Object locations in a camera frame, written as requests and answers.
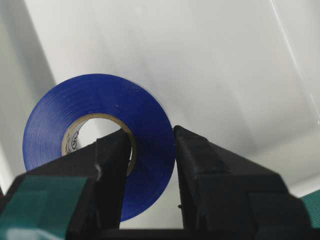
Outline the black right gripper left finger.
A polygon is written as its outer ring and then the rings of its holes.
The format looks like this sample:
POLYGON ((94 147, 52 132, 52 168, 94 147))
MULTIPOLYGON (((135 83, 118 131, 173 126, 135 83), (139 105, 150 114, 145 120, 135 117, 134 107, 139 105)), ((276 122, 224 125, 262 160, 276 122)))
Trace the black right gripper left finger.
POLYGON ((0 199, 3 240, 93 240, 120 226, 131 142, 124 130, 15 178, 0 199))

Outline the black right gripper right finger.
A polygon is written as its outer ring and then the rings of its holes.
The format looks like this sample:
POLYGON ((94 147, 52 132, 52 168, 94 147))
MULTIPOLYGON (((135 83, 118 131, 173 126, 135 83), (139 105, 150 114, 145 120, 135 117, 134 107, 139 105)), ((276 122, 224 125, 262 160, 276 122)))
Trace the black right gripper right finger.
POLYGON ((185 228, 213 240, 310 240, 304 203, 282 177, 251 160, 174 127, 185 228))

